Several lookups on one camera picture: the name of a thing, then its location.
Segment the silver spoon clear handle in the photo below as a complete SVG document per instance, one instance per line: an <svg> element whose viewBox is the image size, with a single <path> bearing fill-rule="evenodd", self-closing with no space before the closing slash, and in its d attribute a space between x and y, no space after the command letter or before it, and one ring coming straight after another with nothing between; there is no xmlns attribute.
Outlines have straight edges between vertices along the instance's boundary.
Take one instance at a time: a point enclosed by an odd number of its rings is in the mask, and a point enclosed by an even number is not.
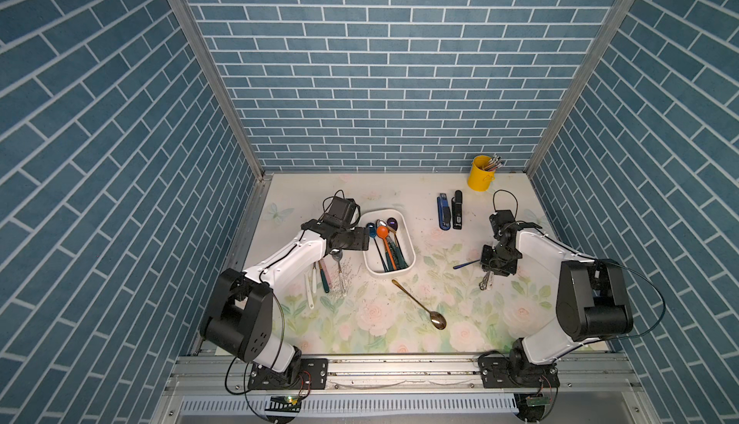
<svg viewBox="0 0 739 424"><path fill-rule="evenodd" d="M346 283L344 282L344 272L343 272L343 267L342 267L342 260L344 256L343 251L341 249L333 249L330 252L330 256L333 258L333 260L337 264L340 290L341 290L342 296L345 296L346 295Z"/></svg>
<svg viewBox="0 0 739 424"><path fill-rule="evenodd" d="M479 284L479 289L481 291L485 291L486 289L488 289L490 285L491 275L492 275L492 272L486 272L485 275L483 276Z"/></svg>

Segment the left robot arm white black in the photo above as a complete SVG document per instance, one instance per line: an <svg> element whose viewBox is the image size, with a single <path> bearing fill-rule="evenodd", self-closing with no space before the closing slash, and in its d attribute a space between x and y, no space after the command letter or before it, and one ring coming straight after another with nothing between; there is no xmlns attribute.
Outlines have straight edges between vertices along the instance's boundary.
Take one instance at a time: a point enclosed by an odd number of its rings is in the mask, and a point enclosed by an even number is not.
<svg viewBox="0 0 739 424"><path fill-rule="evenodd" d="M369 236L360 226L336 226L312 219L274 254L244 270L228 268L217 277L200 335L243 362L255 362L277 374L296 371L300 354L273 333L277 291L334 250L366 251Z"/></svg>

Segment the blue metal spoon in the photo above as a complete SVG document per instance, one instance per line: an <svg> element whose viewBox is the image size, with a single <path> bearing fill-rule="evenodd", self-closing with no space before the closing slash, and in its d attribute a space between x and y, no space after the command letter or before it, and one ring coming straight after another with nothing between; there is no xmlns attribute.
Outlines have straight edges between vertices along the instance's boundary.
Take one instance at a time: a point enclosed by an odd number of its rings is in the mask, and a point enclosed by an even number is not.
<svg viewBox="0 0 739 424"><path fill-rule="evenodd" d="M368 231L369 237L373 240L373 243L375 244L375 248L377 250L377 253L378 253L378 256L379 256L379 260L381 262L381 265L383 267L383 271L384 272L387 272L388 271L387 262L384 259L383 252L381 251L381 249L379 247L379 244L377 242L377 230L376 230L375 224L373 224L371 222L368 223L367 224L367 231Z"/></svg>

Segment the teal handled spoon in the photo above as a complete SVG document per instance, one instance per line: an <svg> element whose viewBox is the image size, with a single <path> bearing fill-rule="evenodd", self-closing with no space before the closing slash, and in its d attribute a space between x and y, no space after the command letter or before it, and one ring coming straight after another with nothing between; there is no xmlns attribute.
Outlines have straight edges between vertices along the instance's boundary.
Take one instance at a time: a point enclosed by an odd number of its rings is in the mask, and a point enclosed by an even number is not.
<svg viewBox="0 0 739 424"><path fill-rule="evenodd" d="M393 244L394 244L394 252L396 256L396 263L398 264L399 269L406 269L408 268L408 262L406 258L404 257L404 254L402 252L402 249L400 247L400 244L398 243L398 239L396 237L393 238Z"/></svg>
<svg viewBox="0 0 739 424"><path fill-rule="evenodd" d="M388 237L387 239L389 247L391 249L392 256L395 261L395 266L397 270L404 269L404 259L402 258L402 255L400 253L400 249L398 248L398 245L396 244L396 241L392 237Z"/></svg>

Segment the orange plastic spoon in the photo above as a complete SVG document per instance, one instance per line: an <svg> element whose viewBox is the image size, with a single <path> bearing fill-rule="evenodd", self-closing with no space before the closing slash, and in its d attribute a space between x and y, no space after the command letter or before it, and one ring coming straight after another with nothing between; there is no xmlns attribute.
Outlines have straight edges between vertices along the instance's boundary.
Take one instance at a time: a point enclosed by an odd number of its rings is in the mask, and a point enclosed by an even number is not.
<svg viewBox="0 0 739 424"><path fill-rule="evenodd" d="M396 270L395 261L394 261L394 258L393 258L392 253L391 253L391 249L390 249L389 244L388 244L388 241L387 241L387 239L388 239L388 237L390 235L389 229L388 228L385 228L385 227L377 228L377 235L383 241L383 244L385 246L387 257L389 258L389 261L390 261L390 268L392 270Z"/></svg>

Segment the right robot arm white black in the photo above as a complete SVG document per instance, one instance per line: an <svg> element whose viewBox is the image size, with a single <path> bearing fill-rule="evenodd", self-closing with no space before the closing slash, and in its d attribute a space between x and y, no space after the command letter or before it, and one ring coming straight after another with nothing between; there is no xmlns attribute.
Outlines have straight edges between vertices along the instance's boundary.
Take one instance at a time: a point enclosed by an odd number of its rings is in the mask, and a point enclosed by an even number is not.
<svg viewBox="0 0 739 424"><path fill-rule="evenodd" d="M621 266L587 256L545 234L511 210L490 216L495 246L485 245L482 269L509 277L526 266L557 279L555 318L539 332L518 339L510 353L514 370L552 366L577 348L627 335L633 314Z"/></svg>

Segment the rainbow iridescent spoon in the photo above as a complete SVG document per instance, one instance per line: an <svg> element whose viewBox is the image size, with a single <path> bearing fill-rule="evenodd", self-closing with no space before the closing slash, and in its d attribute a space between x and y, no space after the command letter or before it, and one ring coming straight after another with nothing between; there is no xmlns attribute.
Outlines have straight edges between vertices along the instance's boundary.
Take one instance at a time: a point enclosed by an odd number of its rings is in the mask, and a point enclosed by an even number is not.
<svg viewBox="0 0 739 424"><path fill-rule="evenodd" d="M470 266L470 265L473 265L473 264L478 264L479 262L480 262L479 259L478 260L471 260L470 262L464 262L463 264L457 264L452 269L453 270L462 269L464 267L467 267L467 266Z"/></svg>

